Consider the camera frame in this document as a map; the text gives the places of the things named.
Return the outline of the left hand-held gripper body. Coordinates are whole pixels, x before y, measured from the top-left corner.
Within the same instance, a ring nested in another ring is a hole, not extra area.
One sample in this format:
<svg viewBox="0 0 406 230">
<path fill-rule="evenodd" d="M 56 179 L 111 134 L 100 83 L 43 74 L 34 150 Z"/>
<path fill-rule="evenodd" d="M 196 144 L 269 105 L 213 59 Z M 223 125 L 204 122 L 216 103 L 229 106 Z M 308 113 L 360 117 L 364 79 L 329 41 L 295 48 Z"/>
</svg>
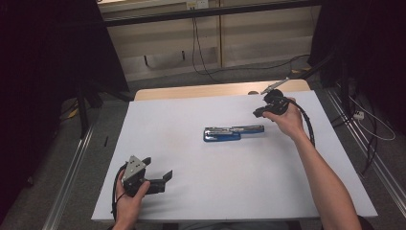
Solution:
<svg viewBox="0 0 406 230">
<path fill-rule="evenodd" d="M 124 170 L 122 178 L 125 193 L 128 196 L 135 196 L 141 185 L 146 181 L 146 167 L 143 160 L 131 155 Z"/>
</svg>

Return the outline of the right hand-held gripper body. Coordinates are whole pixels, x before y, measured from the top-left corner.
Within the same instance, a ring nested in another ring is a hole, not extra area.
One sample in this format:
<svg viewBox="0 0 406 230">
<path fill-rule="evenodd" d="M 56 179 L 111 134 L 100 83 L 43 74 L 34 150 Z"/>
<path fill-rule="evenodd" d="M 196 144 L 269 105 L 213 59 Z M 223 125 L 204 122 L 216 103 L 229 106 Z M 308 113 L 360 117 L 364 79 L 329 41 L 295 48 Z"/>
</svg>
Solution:
<svg viewBox="0 0 406 230">
<path fill-rule="evenodd" d="M 277 81 L 276 83 L 268 85 L 261 92 L 261 95 L 264 95 L 263 99 L 266 101 L 266 106 L 264 108 L 267 108 L 267 111 L 276 115 L 282 115 L 286 112 L 289 101 L 283 96 L 283 93 L 278 89 L 278 86 L 287 81 L 288 78 Z"/>
</svg>

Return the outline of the blue stapler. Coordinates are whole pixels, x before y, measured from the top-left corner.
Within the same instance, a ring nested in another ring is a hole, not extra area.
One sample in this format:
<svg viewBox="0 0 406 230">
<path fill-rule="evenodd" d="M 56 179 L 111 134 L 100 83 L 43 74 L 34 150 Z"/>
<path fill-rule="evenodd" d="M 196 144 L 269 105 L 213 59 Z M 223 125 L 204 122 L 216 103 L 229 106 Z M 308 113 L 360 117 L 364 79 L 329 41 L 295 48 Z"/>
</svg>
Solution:
<svg viewBox="0 0 406 230">
<path fill-rule="evenodd" d="M 203 131 L 203 141 L 207 143 L 238 141 L 244 135 L 259 134 L 263 132 L 264 132 L 263 125 L 206 127 Z"/>
</svg>

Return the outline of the person's right hand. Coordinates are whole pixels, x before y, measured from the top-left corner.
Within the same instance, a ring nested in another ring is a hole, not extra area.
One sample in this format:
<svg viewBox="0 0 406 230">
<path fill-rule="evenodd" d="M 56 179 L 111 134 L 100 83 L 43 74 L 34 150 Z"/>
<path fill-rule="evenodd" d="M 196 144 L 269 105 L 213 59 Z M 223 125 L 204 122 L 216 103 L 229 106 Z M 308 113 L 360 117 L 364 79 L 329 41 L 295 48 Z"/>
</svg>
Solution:
<svg viewBox="0 0 406 230">
<path fill-rule="evenodd" d="M 290 103 L 286 112 L 282 115 L 267 113 L 267 117 L 275 122 L 280 130 L 292 140 L 297 141 L 305 137 L 302 114 L 294 104 Z"/>
</svg>

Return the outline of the person's left hand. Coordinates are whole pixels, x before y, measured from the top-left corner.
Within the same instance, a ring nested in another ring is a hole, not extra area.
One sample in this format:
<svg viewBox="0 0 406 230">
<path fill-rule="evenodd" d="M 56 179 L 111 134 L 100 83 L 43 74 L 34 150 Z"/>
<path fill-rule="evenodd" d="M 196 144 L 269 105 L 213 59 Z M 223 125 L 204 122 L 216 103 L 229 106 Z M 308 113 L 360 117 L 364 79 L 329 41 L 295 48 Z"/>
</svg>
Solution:
<svg viewBox="0 0 406 230">
<path fill-rule="evenodd" d="M 141 212 L 142 199 L 146 195 L 149 185 L 149 181 L 144 182 L 135 196 L 128 196 L 122 183 L 117 182 L 116 193 L 121 198 L 117 202 L 116 222 L 137 222 Z"/>
</svg>

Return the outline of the white table mat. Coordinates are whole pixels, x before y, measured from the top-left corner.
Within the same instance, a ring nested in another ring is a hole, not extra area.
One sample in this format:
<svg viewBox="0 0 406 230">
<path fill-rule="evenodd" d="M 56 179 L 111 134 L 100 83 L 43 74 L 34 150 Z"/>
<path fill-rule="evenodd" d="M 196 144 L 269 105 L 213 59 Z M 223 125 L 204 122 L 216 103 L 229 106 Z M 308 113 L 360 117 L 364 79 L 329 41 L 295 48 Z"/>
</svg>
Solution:
<svg viewBox="0 0 406 230">
<path fill-rule="evenodd" d="M 275 123 L 253 114 L 263 104 L 261 95 L 130 103 L 92 219 L 113 219 L 114 178 L 131 155 L 151 158 L 148 179 L 173 173 L 163 193 L 144 198 L 142 221 L 316 218 L 294 143 Z M 264 132 L 203 141 L 206 127 L 256 125 Z"/>
</svg>

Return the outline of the beige wooden cabinet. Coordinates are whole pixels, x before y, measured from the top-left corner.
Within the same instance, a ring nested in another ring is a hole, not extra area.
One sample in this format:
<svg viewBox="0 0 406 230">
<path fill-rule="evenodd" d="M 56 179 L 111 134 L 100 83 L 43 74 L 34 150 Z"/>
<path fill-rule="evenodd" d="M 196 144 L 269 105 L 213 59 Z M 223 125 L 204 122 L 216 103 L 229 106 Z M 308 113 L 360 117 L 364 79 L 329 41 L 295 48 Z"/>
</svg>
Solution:
<svg viewBox="0 0 406 230">
<path fill-rule="evenodd" d="M 100 0 L 103 19 L 187 11 L 187 0 Z M 209 0 L 232 7 L 281 0 Z M 307 54 L 321 6 L 107 27 L 128 81 Z"/>
</svg>

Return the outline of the black metal stand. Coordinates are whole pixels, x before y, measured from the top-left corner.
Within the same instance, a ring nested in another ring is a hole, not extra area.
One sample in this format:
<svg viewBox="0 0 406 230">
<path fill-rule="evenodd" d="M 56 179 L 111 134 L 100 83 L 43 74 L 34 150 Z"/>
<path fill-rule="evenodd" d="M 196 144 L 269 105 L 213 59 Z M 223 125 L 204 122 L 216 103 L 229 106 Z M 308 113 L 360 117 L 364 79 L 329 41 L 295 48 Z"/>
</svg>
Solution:
<svg viewBox="0 0 406 230">
<path fill-rule="evenodd" d="M 76 88 L 81 125 L 81 139 L 84 138 L 85 134 L 90 129 L 86 104 L 89 104 L 92 108 L 100 108 L 103 105 L 102 98 L 99 95 L 100 92 L 106 93 L 126 103 L 134 100 L 134 97 L 129 94 L 115 90 L 112 87 L 103 85 L 95 80 L 80 80 L 76 84 Z"/>
</svg>

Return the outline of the person's grey clothing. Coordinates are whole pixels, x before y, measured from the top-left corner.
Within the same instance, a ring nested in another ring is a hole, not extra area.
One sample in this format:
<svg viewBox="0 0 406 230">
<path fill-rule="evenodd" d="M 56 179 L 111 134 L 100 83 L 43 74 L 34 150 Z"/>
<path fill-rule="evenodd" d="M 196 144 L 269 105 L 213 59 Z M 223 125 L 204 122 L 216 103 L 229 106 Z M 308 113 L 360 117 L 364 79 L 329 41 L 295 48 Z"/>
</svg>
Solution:
<svg viewBox="0 0 406 230">
<path fill-rule="evenodd" d="M 284 221 L 180 223 L 178 230 L 288 230 Z"/>
</svg>

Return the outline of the black curtain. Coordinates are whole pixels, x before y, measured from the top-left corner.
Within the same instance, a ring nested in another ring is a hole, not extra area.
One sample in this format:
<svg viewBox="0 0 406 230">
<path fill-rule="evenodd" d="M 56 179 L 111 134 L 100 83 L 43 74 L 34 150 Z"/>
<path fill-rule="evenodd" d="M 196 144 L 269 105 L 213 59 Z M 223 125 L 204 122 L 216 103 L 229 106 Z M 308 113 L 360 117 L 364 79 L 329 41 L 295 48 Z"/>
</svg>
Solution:
<svg viewBox="0 0 406 230">
<path fill-rule="evenodd" d="M 308 63 L 330 54 L 322 85 L 331 86 L 347 70 L 406 135 L 406 0 L 323 0 Z"/>
<path fill-rule="evenodd" d="M 37 169 L 62 103 L 125 92 L 100 0 L 0 0 L 0 224 Z"/>
</svg>

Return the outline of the black horizontal bar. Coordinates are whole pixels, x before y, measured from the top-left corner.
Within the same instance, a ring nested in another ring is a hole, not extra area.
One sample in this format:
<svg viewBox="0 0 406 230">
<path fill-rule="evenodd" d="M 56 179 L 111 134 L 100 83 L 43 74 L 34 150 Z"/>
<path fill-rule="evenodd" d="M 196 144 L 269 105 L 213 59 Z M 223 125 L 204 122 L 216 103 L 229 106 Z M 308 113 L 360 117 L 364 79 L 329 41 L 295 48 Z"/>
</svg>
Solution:
<svg viewBox="0 0 406 230">
<path fill-rule="evenodd" d="M 191 18 L 247 13 L 247 12 L 289 10 L 296 8 L 321 6 L 323 2 L 324 0 L 281 0 L 272 3 L 219 7 L 203 10 L 187 10 L 187 11 L 157 13 L 150 15 L 113 17 L 112 19 L 105 19 L 104 25 L 106 27 L 116 27 L 124 25 L 144 24 L 152 22 L 191 19 Z"/>
</svg>

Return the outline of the aluminium floor rail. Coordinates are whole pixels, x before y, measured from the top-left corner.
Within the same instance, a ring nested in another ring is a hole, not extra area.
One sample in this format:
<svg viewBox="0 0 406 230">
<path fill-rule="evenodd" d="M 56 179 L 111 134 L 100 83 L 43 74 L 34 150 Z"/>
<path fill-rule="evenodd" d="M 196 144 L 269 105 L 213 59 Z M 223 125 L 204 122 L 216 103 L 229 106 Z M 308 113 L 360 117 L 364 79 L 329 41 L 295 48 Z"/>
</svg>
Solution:
<svg viewBox="0 0 406 230">
<path fill-rule="evenodd" d="M 367 172 L 374 171 L 390 195 L 391 201 L 406 219 L 406 186 L 400 183 L 398 175 L 383 159 L 383 156 L 388 153 L 396 163 L 399 163 L 400 160 L 395 159 L 398 152 L 395 145 L 406 144 L 406 141 L 387 121 L 378 116 L 373 105 L 365 97 L 347 96 L 341 99 L 337 89 L 328 89 L 327 97 L 337 113 L 331 121 L 332 126 L 339 129 L 345 128 L 365 157 L 358 175 L 365 180 Z M 355 111 L 363 111 L 364 119 L 355 120 L 353 118 Z"/>
<path fill-rule="evenodd" d="M 90 126 L 80 138 L 72 162 L 69 165 L 68 172 L 64 176 L 62 185 L 57 193 L 56 199 L 45 220 L 42 230 L 57 230 L 70 194 L 72 193 L 74 183 L 77 179 L 83 156 L 86 153 L 92 138 L 93 130 L 94 126 Z"/>
</svg>

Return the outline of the white wall socket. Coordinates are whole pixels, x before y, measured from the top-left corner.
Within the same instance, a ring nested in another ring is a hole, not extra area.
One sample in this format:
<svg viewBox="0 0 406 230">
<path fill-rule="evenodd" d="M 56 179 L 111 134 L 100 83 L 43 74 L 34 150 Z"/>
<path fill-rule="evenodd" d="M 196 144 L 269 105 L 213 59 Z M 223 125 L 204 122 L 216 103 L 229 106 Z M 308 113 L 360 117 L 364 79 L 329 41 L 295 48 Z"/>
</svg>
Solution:
<svg viewBox="0 0 406 230">
<path fill-rule="evenodd" d="M 186 6 L 188 10 L 201 10 L 209 7 L 209 0 L 187 0 Z"/>
</svg>

